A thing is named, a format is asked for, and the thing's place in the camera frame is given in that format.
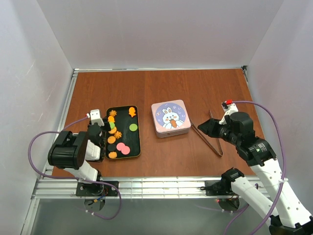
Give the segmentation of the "silver tin lid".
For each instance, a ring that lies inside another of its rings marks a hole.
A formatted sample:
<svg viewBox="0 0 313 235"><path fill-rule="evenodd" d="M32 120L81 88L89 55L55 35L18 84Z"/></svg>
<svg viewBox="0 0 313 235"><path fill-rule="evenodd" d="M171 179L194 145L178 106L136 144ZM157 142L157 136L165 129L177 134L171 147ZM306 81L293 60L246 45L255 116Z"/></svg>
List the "silver tin lid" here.
<svg viewBox="0 0 313 235"><path fill-rule="evenodd" d="M189 119L183 100L172 100L167 102L154 103L151 105L154 125L159 123L166 129L173 129L181 126L186 119Z"/></svg>

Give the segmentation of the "black cookie tray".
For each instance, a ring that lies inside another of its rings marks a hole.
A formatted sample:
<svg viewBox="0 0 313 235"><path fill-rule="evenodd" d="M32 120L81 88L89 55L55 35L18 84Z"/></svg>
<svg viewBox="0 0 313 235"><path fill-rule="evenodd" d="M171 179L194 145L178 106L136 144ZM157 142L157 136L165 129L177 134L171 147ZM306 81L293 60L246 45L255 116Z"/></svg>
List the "black cookie tray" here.
<svg viewBox="0 0 313 235"><path fill-rule="evenodd" d="M135 117L131 117L129 115L130 107L135 107L136 109ZM117 115L115 117L112 117L109 115L111 110L117 111ZM116 149L115 152L117 153L117 158L115 158L114 160L138 157L141 153L141 147L140 147L140 134L139 134L139 121L138 121L137 107L134 105L111 107L106 111L106 116L107 116L108 122L114 122L117 128L117 131L122 133L122 137L120 139L116 139L115 143L113 144L117 145L118 143L122 142L130 148L130 153L128 155L123 155L121 151L118 151ZM135 123L138 125L138 129L135 132L132 132L129 130L129 126L132 123ZM107 132L106 140L105 140L105 146L106 146L105 156L109 160L111 159L108 157L108 154L110 152L107 150L107 146L109 145L107 139L110 136L114 136L114 134L110 134L109 132Z"/></svg>

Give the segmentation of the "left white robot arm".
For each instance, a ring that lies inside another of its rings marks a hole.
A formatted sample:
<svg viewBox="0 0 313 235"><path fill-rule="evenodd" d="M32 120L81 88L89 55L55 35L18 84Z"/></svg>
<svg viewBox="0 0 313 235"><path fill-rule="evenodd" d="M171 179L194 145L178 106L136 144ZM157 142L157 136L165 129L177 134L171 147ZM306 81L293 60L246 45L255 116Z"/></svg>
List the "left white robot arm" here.
<svg viewBox="0 0 313 235"><path fill-rule="evenodd" d="M100 179L101 173L93 168L88 161L103 159L106 133L111 126L106 118L90 121L88 130L74 135L67 129L79 122L88 119L84 117L63 128L48 152L48 163L58 169L63 169L78 180L83 182L81 187L93 196L103 195L105 186L95 184Z"/></svg>

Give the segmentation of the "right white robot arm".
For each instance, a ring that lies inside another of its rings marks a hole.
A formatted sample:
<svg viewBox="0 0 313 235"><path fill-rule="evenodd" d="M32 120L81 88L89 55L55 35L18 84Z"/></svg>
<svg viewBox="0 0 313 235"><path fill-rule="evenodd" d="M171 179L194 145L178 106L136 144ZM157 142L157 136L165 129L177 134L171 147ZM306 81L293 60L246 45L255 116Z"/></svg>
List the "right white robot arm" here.
<svg viewBox="0 0 313 235"><path fill-rule="evenodd" d="M264 196L244 174L230 169L222 174L218 186L242 197L261 217L262 222L251 232L268 225L272 235L311 235L313 216L300 202L281 169L271 145L255 135L253 120L243 112L218 120L211 118L198 129L236 147L238 155L258 176L269 194Z"/></svg>

